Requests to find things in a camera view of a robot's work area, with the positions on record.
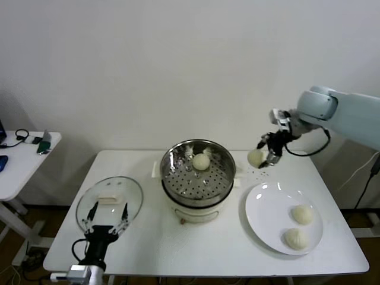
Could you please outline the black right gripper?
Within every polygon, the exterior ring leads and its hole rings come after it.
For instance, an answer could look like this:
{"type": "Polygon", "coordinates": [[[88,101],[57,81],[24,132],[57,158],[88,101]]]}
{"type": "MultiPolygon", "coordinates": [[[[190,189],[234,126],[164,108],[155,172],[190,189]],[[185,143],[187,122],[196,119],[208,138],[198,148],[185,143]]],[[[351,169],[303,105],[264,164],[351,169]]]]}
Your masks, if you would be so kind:
{"type": "Polygon", "coordinates": [[[276,165],[283,155],[283,148],[293,141],[293,136],[287,131],[269,132],[261,136],[257,149],[268,147],[268,154],[260,163],[259,169],[276,165]]]}

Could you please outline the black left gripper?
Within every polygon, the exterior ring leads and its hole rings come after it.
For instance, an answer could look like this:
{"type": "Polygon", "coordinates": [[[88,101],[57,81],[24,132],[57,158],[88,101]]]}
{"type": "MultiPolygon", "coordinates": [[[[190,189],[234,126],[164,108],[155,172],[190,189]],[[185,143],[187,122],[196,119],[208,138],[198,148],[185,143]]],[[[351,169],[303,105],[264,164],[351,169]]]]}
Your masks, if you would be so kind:
{"type": "Polygon", "coordinates": [[[87,214],[86,219],[82,219],[84,236],[89,243],[87,252],[80,265],[105,265],[107,247],[118,240],[129,226],[128,204],[125,204],[121,219],[115,226],[95,225],[93,226],[94,216],[99,203],[96,202],[87,214]]]}

